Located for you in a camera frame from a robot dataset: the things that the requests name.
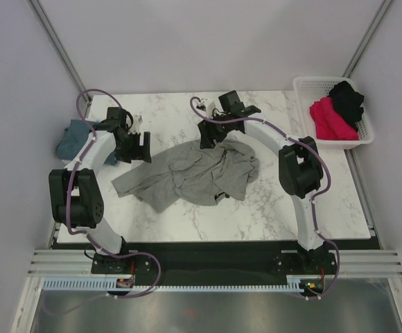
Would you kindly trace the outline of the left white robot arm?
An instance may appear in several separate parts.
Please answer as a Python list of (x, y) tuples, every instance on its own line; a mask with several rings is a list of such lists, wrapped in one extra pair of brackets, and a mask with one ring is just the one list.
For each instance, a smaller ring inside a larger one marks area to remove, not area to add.
[(125, 239), (104, 217), (105, 206), (97, 175), (106, 159), (117, 162), (152, 161), (150, 133), (141, 132), (142, 117), (121, 107), (110, 107), (97, 123), (87, 123), (84, 146), (63, 169), (49, 174), (53, 220), (67, 227), (71, 235), (83, 235), (94, 247), (93, 274), (132, 274), (134, 260)]

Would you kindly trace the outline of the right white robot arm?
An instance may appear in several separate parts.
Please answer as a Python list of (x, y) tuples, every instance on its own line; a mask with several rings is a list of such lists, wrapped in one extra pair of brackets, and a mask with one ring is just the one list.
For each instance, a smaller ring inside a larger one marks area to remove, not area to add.
[(277, 157), (279, 183), (292, 200), (297, 222), (297, 251), (277, 258), (278, 271), (304, 275), (337, 273), (338, 256), (329, 251), (337, 246), (322, 234), (317, 222), (315, 201), (330, 189), (331, 175), (316, 141), (310, 136), (289, 135), (276, 127), (258, 107), (245, 105), (235, 90), (211, 103), (194, 96), (189, 105), (201, 118), (201, 148), (213, 148), (230, 132), (239, 131), (262, 143)]

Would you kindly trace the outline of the grey t shirt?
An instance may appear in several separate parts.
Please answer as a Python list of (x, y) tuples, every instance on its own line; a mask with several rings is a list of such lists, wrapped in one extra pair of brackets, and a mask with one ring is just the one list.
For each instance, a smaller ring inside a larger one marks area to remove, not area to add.
[(226, 139), (214, 148), (195, 140), (152, 157), (112, 181), (119, 197), (132, 195), (162, 213), (179, 199), (216, 206), (225, 198), (244, 200), (247, 186), (259, 176), (254, 149)]

